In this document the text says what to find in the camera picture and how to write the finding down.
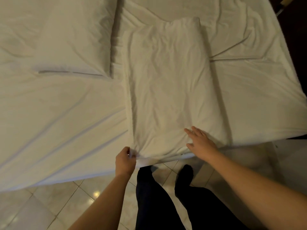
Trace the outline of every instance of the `forearm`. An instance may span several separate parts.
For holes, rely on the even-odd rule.
[[[248,208],[269,229],[305,229],[305,195],[273,182],[233,162],[220,152],[206,161],[216,169]]]
[[[69,230],[117,230],[129,178],[116,176]]]

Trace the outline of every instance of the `person's left hand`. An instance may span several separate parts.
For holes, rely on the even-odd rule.
[[[136,157],[133,155],[131,158],[129,157],[129,147],[124,147],[121,152],[116,156],[115,160],[115,175],[128,175],[131,177],[135,165],[136,165]]]

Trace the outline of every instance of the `wooden bed frame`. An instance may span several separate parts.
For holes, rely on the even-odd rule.
[[[274,11],[280,12],[277,18],[285,36],[297,77],[303,92],[307,95],[307,0],[293,0],[286,7],[281,4],[282,1],[270,0]],[[307,139],[307,135],[292,139]]]

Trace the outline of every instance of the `person's right hand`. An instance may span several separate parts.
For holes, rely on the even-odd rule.
[[[187,143],[186,146],[198,158],[208,161],[211,154],[218,152],[217,146],[204,131],[192,126],[192,131],[185,128],[185,132],[193,141],[193,143]]]

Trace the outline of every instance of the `white bed sheet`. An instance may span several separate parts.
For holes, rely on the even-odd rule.
[[[22,1],[29,7],[33,2]],[[235,22],[231,21],[221,26],[214,23],[229,18],[213,8],[222,6],[217,2],[221,0],[214,0],[215,5],[194,1],[119,0],[111,67],[117,81],[29,71],[26,58],[32,56],[48,14],[48,9],[34,10],[48,0],[33,7],[33,16],[23,10],[7,15],[0,11],[7,33],[0,42],[0,108],[4,110],[0,117],[0,191],[89,178],[114,170],[115,156],[127,137],[120,84],[120,36],[129,27],[161,19],[191,15],[210,19],[202,21],[204,37],[210,42],[213,75],[221,90],[219,99],[228,117],[232,145],[306,134],[306,97],[268,0],[233,0],[230,11],[225,12],[232,14],[232,19],[245,16],[246,24],[239,21],[231,25]],[[28,27],[20,27],[29,22]],[[139,160],[138,166],[189,156]]]

